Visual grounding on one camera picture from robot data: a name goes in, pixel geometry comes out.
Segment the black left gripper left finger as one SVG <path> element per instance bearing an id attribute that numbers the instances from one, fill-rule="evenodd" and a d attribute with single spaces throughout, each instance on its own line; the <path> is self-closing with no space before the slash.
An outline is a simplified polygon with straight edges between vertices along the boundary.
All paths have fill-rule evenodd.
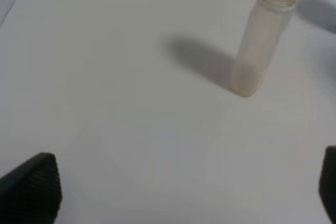
<path id="1" fill-rule="evenodd" d="M 54 223 L 61 201 L 52 153 L 39 153 L 1 177 L 1 223 Z"/>

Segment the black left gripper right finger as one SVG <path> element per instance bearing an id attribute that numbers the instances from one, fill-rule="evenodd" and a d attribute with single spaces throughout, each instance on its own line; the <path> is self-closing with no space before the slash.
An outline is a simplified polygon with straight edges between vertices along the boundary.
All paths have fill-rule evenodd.
<path id="1" fill-rule="evenodd" d="M 335 177 L 335 146 L 328 146 L 325 149 L 319 180 L 319 195 L 324 209 L 333 224 L 335 224 Z"/>

